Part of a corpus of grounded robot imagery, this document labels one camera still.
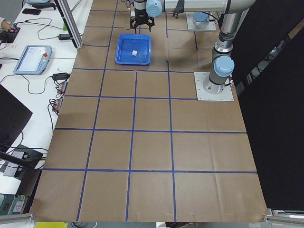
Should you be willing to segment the person hand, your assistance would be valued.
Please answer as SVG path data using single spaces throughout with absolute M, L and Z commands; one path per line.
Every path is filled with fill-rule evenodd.
M 0 17 L 0 29 L 9 30 L 11 29 L 11 25 L 6 21 L 5 18 Z

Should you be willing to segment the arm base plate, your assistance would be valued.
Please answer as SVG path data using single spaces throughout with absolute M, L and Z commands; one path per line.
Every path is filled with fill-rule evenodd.
M 232 85 L 229 78 L 222 85 L 209 80 L 210 72 L 194 72 L 194 81 L 198 101 L 233 102 Z
M 188 31 L 215 32 L 216 19 L 209 12 L 187 12 Z

